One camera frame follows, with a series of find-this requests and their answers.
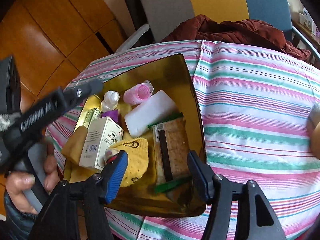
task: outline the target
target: metal screw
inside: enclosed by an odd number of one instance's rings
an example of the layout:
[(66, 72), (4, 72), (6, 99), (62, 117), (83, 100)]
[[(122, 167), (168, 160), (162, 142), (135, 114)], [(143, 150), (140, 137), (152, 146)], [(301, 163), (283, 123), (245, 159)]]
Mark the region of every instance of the metal screw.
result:
[(214, 178), (217, 179), (217, 180), (223, 180), (223, 177), (220, 174), (215, 174)]
[(96, 173), (96, 174), (93, 174), (92, 177), (94, 180), (99, 180), (99, 179), (101, 179), (101, 174)]
[(82, 93), (82, 90), (81, 90), (81, 88), (79, 88), (79, 89), (77, 90), (77, 97), (80, 97), (80, 96), (81, 96), (81, 93)]
[(63, 187), (65, 185), (67, 185), (67, 183), (68, 182), (64, 179), (64, 180), (60, 181), (60, 186)]
[(255, 187), (257, 184), (256, 184), (255, 181), (249, 180), (249, 185), (250, 185), (251, 187)]

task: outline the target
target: chair armrest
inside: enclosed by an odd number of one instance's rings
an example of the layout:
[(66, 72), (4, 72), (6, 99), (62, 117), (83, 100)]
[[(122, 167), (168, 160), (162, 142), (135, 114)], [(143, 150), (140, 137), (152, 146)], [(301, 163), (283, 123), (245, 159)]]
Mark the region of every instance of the chair armrest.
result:
[(140, 37), (149, 30), (150, 26), (148, 24), (142, 25), (138, 30), (136, 30), (129, 38), (126, 39), (124, 43), (116, 50), (116, 52), (124, 52), (130, 48), (140, 39)]
[(316, 60), (320, 61), (320, 54), (316, 50), (316, 48), (311, 44), (311, 42), (308, 41), (308, 39), (301, 32), (299, 32), (296, 27), (292, 26), (292, 31), (294, 35), (297, 35), (299, 40), (302, 41), (303, 44), (311, 51), (312, 55), (316, 58)]

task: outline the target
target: striped tablecloth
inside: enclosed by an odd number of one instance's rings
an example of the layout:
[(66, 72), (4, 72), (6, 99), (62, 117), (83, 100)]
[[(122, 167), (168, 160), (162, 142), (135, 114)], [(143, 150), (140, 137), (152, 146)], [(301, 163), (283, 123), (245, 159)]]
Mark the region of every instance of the striped tablecloth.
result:
[[(257, 181), (288, 239), (295, 239), (320, 211), (320, 162), (311, 156), (308, 114), (320, 98), (320, 71), (283, 53), (240, 44), (184, 41), (153, 44), (90, 64), (67, 88), (92, 78), (106, 81), (144, 63), (182, 53), (196, 88), (207, 149), (216, 173), (245, 183)], [(61, 148), (72, 134), (78, 106), (47, 129)], [(233, 239), (232, 206), (228, 239)], [(198, 217), (142, 217), (111, 209), (113, 232), (123, 239), (200, 239), (210, 207)]]

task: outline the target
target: hand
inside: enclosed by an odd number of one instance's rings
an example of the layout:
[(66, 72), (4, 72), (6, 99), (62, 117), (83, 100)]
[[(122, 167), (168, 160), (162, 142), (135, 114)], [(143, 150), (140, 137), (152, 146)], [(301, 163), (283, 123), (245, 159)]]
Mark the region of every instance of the hand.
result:
[[(44, 171), (47, 174), (44, 180), (44, 188), (49, 193), (54, 189), (60, 181), (57, 172), (57, 160), (53, 155), (53, 145), (47, 143), (47, 159), (44, 162)], [(23, 194), (23, 190), (31, 188), (35, 183), (35, 177), (32, 174), (15, 171), (8, 177), (5, 184), (7, 192), (15, 207), (23, 213), (31, 213), (37, 215), (38, 212), (30, 205), (27, 198)]]

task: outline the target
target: purple package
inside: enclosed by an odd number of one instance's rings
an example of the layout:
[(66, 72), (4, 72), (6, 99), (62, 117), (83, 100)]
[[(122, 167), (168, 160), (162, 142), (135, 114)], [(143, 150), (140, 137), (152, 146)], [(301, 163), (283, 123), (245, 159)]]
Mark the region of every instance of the purple package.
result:
[(119, 110), (115, 109), (115, 110), (112, 110), (112, 111), (106, 111), (105, 113), (103, 113), (101, 115), (101, 117), (109, 116), (113, 121), (118, 123), (118, 115), (119, 115)]

